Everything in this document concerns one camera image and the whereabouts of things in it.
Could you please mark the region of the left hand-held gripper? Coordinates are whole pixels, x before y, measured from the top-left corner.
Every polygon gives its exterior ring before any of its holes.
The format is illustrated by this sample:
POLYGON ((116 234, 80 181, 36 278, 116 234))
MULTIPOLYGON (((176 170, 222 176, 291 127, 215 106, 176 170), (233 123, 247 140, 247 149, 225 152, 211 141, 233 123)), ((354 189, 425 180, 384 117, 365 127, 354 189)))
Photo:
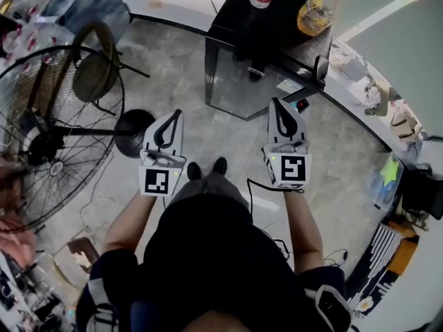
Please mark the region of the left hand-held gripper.
POLYGON ((146 129, 138 167, 142 195, 171 197, 174 194, 186 164, 186 159, 181 156, 183 127, 183 112, 174 111, 146 129))

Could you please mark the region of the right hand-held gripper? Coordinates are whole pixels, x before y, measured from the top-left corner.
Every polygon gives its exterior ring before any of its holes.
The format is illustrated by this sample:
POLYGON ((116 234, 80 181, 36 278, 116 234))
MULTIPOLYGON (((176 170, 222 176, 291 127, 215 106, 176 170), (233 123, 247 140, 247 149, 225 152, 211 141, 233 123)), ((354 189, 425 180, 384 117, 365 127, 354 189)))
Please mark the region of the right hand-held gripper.
POLYGON ((270 144, 265 145, 262 152, 273 188, 301 190, 309 183, 312 156, 306 139, 306 124, 297 107, 272 98, 268 112, 270 144))

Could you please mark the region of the person's left forearm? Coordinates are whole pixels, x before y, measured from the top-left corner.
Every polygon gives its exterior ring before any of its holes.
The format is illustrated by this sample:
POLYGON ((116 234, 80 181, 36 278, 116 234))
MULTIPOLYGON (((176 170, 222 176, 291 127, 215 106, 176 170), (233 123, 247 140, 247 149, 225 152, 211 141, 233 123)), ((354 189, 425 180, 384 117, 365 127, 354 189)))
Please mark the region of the person's left forearm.
POLYGON ((155 196, 137 192, 111 223, 103 241, 102 253, 118 249, 135 253, 155 203, 155 196))

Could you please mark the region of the person's right forearm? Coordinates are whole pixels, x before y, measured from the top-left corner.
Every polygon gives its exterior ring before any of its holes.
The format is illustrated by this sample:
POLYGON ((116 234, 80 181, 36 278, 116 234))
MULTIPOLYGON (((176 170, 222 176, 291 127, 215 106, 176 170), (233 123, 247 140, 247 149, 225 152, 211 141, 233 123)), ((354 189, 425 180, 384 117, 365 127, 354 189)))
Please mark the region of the person's right forearm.
POLYGON ((324 266, 323 241, 303 194, 284 192, 294 269, 297 274, 324 266))

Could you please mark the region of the black mini fridge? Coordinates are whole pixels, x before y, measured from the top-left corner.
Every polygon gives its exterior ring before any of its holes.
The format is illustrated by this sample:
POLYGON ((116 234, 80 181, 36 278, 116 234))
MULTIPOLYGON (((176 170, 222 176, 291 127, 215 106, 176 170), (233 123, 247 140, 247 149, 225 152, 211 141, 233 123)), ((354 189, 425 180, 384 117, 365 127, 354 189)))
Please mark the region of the black mini fridge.
POLYGON ((219 50, 274 67, 303 86, 323 91, 333 28, 310 37, 298 29, 297 15, 307 0, 271 0, 265 9, 250 0, 226 0, 206 33, 206 84, 214 81, 219 50))

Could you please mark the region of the small blue held object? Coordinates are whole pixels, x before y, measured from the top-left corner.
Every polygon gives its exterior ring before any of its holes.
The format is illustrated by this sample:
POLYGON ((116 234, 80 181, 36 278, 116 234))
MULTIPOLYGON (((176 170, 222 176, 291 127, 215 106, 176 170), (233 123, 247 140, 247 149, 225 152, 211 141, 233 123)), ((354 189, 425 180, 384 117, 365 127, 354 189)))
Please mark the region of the small blue held object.
POLYGON ((298 99, 294 95, 290 95, 283 99, 291 107, 296 109, 299 113, 304 112, 309 107, 309 102, 307 98, 298 99))

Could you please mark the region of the person's right black shoe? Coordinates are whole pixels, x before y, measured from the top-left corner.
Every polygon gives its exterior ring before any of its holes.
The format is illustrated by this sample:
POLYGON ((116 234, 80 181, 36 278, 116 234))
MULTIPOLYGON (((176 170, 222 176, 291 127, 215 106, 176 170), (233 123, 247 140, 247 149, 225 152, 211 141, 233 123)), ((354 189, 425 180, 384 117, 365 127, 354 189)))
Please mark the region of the person's right black shoe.
POLYGON ((227 160, 226 158, 221 156, 215 161, 213 165, 213 172, 225 176, 227 168, 228 168, 227 160))

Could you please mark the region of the person's grey trousers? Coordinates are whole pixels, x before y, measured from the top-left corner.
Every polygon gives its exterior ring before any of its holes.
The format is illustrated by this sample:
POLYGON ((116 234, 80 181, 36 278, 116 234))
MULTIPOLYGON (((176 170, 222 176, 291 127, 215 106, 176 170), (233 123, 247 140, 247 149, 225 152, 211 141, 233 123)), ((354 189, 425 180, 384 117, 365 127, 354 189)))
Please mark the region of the person's grey trousers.
POLYGON ((242 196, 238 188, 233 185, 225 176, 216 172, 211 172, 203 179, 188 181, 172 198, 169 205, 177 201, 190 198, 200 194, 214 194, 231 198, 241 203, 247 210, 249 204, 242 196))

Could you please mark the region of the grey handbag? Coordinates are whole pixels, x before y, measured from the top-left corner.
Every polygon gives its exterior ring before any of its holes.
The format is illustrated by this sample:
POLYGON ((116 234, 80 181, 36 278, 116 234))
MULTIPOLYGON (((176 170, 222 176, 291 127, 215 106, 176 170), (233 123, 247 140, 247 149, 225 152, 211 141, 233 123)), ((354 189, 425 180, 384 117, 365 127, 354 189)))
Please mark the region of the grey handbag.
POLYGON ((359 82, 369 74, 367 64, 357 56, 349 58, 341 70, 352 82, 359 82))

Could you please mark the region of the dark wicker chair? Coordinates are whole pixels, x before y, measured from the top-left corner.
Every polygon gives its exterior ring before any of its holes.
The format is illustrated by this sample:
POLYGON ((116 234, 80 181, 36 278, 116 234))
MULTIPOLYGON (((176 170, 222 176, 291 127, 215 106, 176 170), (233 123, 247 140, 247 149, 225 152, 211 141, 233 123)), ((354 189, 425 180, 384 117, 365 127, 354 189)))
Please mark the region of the dark wicker chair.
POLYGON ((119 70, 126 68, 143 77, 150 77, 147 73, 120 61, 120 53, 116 50, 114 36, 108 25, 99 19, 83 26, 75 36, 73 45, 78 47, 71 52, 71 59, 75 65, 73 77, 75 96, 109 115, 115 116, 115 113, 102 108, 99 101, 113 88, 119 76, 119 70), (90 53, 83 57, 78 48, 91 36, 95 36, 99 42, 98 54, 90 53))

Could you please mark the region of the olive green bag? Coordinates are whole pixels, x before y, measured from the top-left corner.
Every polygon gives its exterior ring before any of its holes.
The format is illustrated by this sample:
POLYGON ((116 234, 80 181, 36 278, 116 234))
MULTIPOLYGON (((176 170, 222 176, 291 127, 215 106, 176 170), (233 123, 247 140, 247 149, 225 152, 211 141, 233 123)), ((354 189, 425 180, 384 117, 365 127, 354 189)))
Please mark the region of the olive green bag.
POLYGON ((390 101, 389 83, 371 77, 364 91, 364 113, 367 116, 386 116, 388 114, 388 103, 390 101))

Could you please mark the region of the green star toy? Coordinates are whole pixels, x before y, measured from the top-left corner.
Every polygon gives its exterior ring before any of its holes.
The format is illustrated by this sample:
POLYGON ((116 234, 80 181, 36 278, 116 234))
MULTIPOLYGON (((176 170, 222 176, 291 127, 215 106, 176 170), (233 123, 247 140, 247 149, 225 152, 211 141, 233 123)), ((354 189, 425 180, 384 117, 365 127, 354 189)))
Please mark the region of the green star toy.
POLYGON ((394 158, 393 155, 390 155, 380 171, 380 175, 383 177, 384 187, 387 187, 391 182, 396 181, 398 168, 399 161, 394 158))

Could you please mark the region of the orange drink bottle yellow cap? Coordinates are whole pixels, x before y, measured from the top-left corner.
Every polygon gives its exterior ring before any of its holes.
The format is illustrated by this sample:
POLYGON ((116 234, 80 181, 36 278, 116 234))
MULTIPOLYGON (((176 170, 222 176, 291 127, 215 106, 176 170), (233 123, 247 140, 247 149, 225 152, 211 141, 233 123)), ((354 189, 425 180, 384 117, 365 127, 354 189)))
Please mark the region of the orange drink bottle yellow cap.
POLYGON ((307 0, 298 11, 297 27, 310 37, 319 36, 336 20, 342 0, 307 0))

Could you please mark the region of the black standing fan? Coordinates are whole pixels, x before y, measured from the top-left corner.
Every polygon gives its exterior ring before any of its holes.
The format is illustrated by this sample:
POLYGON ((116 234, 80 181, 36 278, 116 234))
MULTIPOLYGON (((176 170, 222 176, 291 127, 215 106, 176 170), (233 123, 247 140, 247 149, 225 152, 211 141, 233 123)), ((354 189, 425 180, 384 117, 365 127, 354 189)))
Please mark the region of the black standing fan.
MULTIPOLYGON (((2 183, 0 216, 15 211, 33 229, 67 205, 95 176, 113 148, 126 155, 141 149, 154 116, 126 110, 125 87, 117 77, 99 101, 115 116, 79 100, 73 91, 78 47, 54 46, 18 59, 0 73, 0 160, 15 168, 2 183)), ((98 51, 79 47, 81 56, 98 51)))

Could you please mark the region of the large clear storage box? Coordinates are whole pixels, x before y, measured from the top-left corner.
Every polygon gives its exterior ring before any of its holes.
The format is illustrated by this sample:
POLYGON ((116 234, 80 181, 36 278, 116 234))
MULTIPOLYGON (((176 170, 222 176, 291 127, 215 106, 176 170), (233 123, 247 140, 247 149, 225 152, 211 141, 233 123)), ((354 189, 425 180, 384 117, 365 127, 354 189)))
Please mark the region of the large clear storage box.
POLYGON ((382 212, 389 212, 395 200, 395 195, 399 187, 404 172, 404 164, 393 152, 385 154, 385 159, 381 165, 376 166, 369 175, 366 183, 366 196, 372 201, 373 206, 382 212), (387 187, 383 186, 383 177, 380 175, 382 167, 386 161, 393 155, 399 161, 396 181, 391 182, 387 187))

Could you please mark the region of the blue denim cloth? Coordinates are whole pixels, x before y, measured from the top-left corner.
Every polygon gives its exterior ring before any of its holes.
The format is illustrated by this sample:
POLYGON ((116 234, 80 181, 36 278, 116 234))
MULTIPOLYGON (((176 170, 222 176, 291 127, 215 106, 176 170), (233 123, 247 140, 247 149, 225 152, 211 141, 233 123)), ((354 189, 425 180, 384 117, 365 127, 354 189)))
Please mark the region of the blue denim cloth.
POLYGON ((412 158, 418 158, 423 147, 423 142, 424 139, 418 137, 413 142, 408 143, 408 155, 412 158))

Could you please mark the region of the brown cardboard piece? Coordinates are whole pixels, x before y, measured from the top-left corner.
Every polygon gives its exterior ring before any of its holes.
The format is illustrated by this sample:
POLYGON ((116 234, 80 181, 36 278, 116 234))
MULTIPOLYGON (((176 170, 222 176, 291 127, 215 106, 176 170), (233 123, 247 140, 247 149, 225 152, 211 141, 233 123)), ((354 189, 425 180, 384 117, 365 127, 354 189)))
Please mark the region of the brown cardboard piece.
POLYGON ((73 239, 67 243, 75 262, 86 274, 91 273, 92 266, 99 259, 99 254, 87 237, 73 239))

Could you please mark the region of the black office chair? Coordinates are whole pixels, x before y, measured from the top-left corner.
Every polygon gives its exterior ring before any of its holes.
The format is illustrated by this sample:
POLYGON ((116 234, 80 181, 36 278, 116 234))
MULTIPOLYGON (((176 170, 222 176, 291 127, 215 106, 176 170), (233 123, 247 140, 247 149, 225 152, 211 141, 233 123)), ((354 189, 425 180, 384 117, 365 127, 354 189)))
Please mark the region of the black office chair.
POLYGON ((401 207, 406 219, 425 231, 429 218, 443 219, 443 136, 422 141, 406 172, 401 207))

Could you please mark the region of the plastic wrapped grey panel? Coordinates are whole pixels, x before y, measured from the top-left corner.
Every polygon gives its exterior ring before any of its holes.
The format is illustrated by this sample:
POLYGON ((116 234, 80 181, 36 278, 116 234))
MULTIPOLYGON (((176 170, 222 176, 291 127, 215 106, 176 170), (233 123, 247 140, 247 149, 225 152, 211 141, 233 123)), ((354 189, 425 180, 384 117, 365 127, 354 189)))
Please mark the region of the plastic wrapped grey panel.
POLYGON ((48 0, 35 17, 35 23, 59 24, 73 34, 95 20, 104 22, 118 41, 129 27, 129 9, 123 0, 48 0))

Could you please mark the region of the water jug pack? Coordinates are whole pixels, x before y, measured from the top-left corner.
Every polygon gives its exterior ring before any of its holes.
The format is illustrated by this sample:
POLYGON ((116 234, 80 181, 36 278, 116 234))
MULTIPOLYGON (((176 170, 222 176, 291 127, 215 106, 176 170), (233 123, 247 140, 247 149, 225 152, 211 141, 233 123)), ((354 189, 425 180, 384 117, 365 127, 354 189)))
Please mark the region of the water jug pack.
POLYGON ((2 58, 5 64, 13 64, 16 59, 21 59, 37 50, 55 46, 62 38, 52 26, 44 24, 26 24, 14 30, 3 33, 0 45, 3 49, 2 58))

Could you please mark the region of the pink cloth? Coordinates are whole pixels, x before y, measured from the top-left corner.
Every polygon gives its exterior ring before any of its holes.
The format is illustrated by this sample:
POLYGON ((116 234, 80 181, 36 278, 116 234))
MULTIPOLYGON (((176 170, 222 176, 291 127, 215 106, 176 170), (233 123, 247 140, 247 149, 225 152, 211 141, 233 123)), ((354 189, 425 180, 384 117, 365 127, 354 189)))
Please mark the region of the pink cloth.
POLYGON ((0 216, 0 251, 11 256, 25 269, 35 260, 36 238, 31 230, 10 233, 22 224, 15 211, 0 216))

